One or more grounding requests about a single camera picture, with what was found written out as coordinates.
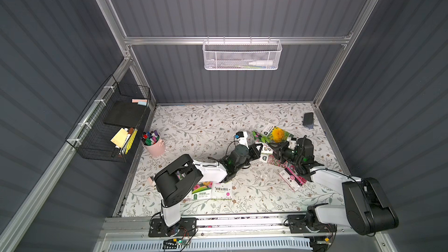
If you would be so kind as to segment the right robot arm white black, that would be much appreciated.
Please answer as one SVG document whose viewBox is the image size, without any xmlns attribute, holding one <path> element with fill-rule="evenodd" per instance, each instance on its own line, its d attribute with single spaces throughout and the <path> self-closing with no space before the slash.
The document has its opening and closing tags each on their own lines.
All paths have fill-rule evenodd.
<svg viewBox="0 0 448 252">
<path fill-rule="evenodd" d="M 273 156 L 289 163 L 296 177 L 325 186 L 343 196 L 343 205 L 311 205 L 301 223 L 315 232 L 325 225 L 349 226 L 359 235 L 395 229 L 399 217 L 375 178 L 360 178 L 331 170 L 315 161 L 313 144 L 306 136 L 285 142 L 270 142 Z"/>
</svg>

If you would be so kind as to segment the sunflowers moss rose seed packet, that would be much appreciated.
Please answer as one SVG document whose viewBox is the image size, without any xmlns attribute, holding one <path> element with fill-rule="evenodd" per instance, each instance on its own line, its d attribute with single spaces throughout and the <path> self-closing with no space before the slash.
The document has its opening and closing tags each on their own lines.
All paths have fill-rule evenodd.
<svg viewBox="0 0 448 252">
<path fill-rule="evenodd" d="M 232 199 L 232 182 L 214 183 L 212 186 L 212 200 L 231 200 Z"/>
</svg>

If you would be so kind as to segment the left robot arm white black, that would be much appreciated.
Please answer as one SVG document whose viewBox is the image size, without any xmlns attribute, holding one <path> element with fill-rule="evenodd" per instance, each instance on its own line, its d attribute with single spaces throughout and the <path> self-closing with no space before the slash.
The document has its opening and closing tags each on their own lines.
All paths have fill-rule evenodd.
<svg viewBox="0 0 448 252">
<path fill-rule="evenodd" d="M 201 182 L 227 183 L 239 170 L 261 157 L 262 143 L 247 143 L 247 133 L 238 132 L 231 153 L 214 162 L 200 162 L 184 154 L 159 171 L 154 182 L 161 195 L 161 217 L 171 228 L 181 220 L 180 203 Z"/>
</svg>

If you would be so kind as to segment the green leaf purple seed packet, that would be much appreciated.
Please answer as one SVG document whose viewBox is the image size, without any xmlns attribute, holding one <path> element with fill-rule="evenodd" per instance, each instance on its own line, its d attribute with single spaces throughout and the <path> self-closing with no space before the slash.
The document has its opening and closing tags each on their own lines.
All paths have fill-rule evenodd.
<svg viewBox="0 0 448 252">
<path fill-rule="evenodd" d="M 252 134 L 253 134 L 255 142 L 261 142 L 261 143 L 264 143 L 264 144 L 271 143 L 271 140 L 266 135 L 263 135 L 263 134 L 258 133 L 256 131 L 253 131 Z"/>
</svg>

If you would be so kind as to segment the magenta zinnia seed packet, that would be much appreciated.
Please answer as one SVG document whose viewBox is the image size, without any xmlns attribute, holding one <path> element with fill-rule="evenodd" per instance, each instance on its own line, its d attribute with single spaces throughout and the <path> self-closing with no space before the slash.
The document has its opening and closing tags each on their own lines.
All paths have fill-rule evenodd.
<svg viewBox="0 0 448 252">
<path fill-rule="evenodd" d="M 308 182 L 305 178 L 298 176 L 293 167 L 286 167 L 281 170 L 280 177 L 294 192 L 299 191 Z"/>
</svg>

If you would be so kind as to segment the pink flowers white seed packet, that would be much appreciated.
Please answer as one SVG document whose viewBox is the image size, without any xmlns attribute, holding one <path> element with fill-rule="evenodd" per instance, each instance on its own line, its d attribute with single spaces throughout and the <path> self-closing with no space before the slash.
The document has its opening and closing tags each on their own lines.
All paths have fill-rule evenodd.
<svg viewBox="0 0 448 252">
<path fill-rule="evenodd" d="M 278 166 L 278 167 L 282 167 L 282 168 L 284 168 L 286 166 L 286 164 L 281 163 L 281 161 L 277 160 L 274 157 L 273 150 L 268 146 L 267 143 L 263 143 L 262 145 L 263 145 L 263 147 L 262 147 L 261 155 L 259 158 L 260 162 Z"/>
</svg>

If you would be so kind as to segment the mixed ranunculus seed packet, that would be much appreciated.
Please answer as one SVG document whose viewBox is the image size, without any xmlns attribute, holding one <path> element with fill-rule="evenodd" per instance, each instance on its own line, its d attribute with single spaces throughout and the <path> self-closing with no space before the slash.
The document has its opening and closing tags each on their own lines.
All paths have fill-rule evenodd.
<svg viewBox="0 0 448 252">
<path fill-rule="evenodd" d="M 213 182 L 200 182 L 193 187 L 190 197 L 193 200 L 210 200 L 212 190 Z"/>
</svg>

